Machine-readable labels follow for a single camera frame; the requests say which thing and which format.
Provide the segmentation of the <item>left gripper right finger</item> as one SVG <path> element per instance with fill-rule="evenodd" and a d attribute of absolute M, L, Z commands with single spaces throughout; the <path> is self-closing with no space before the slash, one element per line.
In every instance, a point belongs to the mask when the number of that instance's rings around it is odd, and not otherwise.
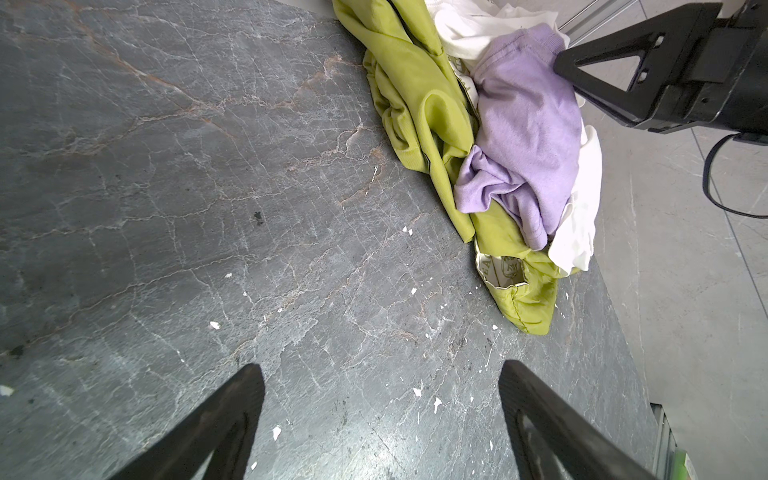
<path fill-rule="evenodd" d="M 521 479 L 651 479 L 518 360 L 498 380 L 507 432 Z"/>

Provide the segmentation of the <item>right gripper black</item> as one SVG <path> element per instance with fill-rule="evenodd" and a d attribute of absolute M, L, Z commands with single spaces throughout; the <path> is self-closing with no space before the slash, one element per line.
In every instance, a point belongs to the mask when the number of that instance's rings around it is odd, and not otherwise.
<path fill-rule="evenodd" d="M 560 52 L 554 71 L 616 121 L 767 132 L 767 3 L 689 3 Z"/>

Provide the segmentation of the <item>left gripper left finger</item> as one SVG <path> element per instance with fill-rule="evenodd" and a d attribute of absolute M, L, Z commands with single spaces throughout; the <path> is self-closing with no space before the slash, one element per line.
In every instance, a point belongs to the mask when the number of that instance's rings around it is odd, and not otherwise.
<path fill-rule="evenodd" d="M 242 479 L 265 398 L 261 367 L 247 364 L 114 479 Z"/>

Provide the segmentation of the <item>purple cloth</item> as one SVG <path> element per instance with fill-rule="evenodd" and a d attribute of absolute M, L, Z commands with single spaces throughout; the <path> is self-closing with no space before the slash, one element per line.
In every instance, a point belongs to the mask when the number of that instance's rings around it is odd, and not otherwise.
<path fill-rule="evenodd" d="M 563 38 L 541 23 L 493 39 L 471 68 L 480 127 L 454 185 L 457 209 L 499 203 L 526 245 L 546 247 L 578 172 L 581 114 L 553 70 Z"/>

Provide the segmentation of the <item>floral patterned white cloth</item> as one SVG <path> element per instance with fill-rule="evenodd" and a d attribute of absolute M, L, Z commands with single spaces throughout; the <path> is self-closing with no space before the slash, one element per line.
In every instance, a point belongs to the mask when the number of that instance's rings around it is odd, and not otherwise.
<path fill-rule="evenodd" d="M 527 285 L 522 260 L 511 256 L 492 256 L 475 247 L 475 267 L 484 283 L 494 289 L 506 290 Z"/>

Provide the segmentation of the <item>green cloth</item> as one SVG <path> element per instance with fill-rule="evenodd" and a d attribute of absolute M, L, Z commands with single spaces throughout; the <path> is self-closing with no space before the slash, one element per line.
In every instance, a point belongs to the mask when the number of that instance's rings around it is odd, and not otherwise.
<path fill-rule="evenodd" d="M 365 49 L 374 108 L 402 165 L 428 175 L 460 237 L 482 253 L 524 263 L 528 284 L 506 290 L 484 283 L 502 315 L 522 332 L 549 332 L 561 273 L 545 251 L 524 242 L 500 206 L 462 213 L 454 185 L 475 143 L 479 117 L 454 72 L 429 1 L 337 1 L 333 9 Z"/>

